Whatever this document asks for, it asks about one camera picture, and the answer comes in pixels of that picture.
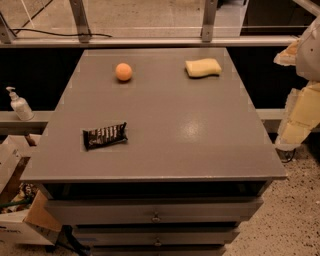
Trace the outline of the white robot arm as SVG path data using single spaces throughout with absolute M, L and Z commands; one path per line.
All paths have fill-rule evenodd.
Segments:
M 292 89 L 289 93 L 277 131 L 275 147 L 292 151 L 320 124 L 320 17 L 299 39 L 278 53 L 274 62 L 294 66 L 296 74 L 308 81 L 301 90 Z

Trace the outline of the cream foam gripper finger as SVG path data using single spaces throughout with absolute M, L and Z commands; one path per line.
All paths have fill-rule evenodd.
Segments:
M 293 151 L 319 124 L 320 83 L 309 81 L 301 90 L 293 88 L 289 93 L 275 147 L 282 151 Z
M 286 49 L 278 53 L 273 62 L 282 66 L 295 66 L 299 40 L 292 42 Z

